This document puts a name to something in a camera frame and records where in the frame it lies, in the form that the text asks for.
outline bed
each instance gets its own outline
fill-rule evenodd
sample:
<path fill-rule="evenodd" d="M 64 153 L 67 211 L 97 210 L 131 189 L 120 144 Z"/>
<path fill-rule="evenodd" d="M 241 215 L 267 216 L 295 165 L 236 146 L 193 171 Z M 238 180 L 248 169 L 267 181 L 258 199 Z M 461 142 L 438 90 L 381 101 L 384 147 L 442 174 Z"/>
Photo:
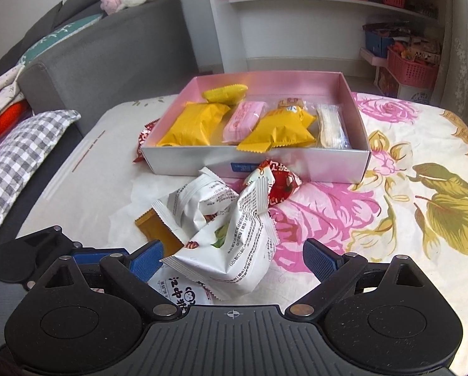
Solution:
<path fill-rule="evenodd" d="M 273 207 L 280 244 L 270 270 L 253 293 L 227 303 L 279 304 L 284 310 L 315 287 L 318 281 L 302 260 L 306 238 L 373 262 L 410 255 L 463 323 L 451 370 L 468 374 L 468 128 L 436 107 L 354 95 L 372 148 L 363 182 L 306 183 Z M 57 224 L 88 247 L 132 252 L 144 244 L 134 220 L 154 199 L 192 179 L 156 176 L 144 162 L 133 163 L 144 124 L 160 117 L 173 98 L 109 110 L 48 179 L 19 231 L 20 219 L 10 227 L 6 218 L 0 242 Z"/>

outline pink box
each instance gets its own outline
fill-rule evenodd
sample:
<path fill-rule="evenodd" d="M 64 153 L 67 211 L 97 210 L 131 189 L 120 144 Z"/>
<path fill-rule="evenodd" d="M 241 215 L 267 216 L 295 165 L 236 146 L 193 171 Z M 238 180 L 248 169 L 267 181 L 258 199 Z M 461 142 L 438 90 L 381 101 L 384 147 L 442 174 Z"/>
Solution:
<path fill-rule="evenodd" d="M 247 100 L 274 101 L 301 97 L 342 109 L 345 128 L 353 149 L 274 148 L 265 154 L 237 151 L 235 146 L 211 145 L 156 147 L 187 102 L 203 102 L 202 92 L 215 87 L 247 85 Z M 207 166 L 224 178 L 247 176 L 266 158 L 285 164 L 303 180 L 359 183 L 371 155 L 363 121 L 343 74 L 317 71 L 265 71 L 195 77 L 178 95 L 142 145 L 142 153 L 155 174 L 196 176 Z"/>

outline plaid pillow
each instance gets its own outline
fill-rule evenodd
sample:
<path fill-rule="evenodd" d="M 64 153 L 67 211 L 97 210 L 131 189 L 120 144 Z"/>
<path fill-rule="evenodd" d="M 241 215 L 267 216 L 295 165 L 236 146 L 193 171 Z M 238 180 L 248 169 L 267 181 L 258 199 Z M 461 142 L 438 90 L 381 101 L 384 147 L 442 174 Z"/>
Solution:
<path fill-rule="evenodd" d="M 40 113 L 22 121 L 0 144 L 0 226 L 32 174 L 79 119 L 75 110 Z"/>

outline red cloth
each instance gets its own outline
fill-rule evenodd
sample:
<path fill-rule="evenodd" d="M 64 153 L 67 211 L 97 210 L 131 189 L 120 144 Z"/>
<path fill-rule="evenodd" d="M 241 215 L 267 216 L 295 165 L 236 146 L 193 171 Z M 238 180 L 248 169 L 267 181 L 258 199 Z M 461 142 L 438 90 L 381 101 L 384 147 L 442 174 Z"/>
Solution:
<path fill-rule="evenodd" d="M 0 115 L 0 136 L 13 128 L 28 108 L 28 102 L 26 100 L 22 100 L 21 102 L 11 105 L 7 110 L 5 110 Z"/>

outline red snack wrapper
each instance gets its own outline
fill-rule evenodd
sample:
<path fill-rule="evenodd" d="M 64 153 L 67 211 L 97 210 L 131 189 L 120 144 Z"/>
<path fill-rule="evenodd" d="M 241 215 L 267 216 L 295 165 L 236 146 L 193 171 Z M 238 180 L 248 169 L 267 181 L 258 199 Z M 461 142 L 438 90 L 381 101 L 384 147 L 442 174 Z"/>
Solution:
<path fill-rule="evenodd" d="M 149 136 L 150 132 L 155 127 L 158 121 L 159 119 L 151 121 L 149 124 L 145 124 L 145 128 L 139 134 L 138 146 L 137 146 L 137 157 L 133 160 L 134 163 L 141 162 L 145 159 L 142 154 L 141 146 L 143 143 L 145 143 L 145 140 L 147 140 L 147 137 Z"/>
<path fill-rule="evenodd" d="M 269 206 L 285 201 L 302 184 L 300 177 L 280 162 L 265 160 L 245 179 L 245 185 L 263 176 L 266 176 L 269 181 Z"/>

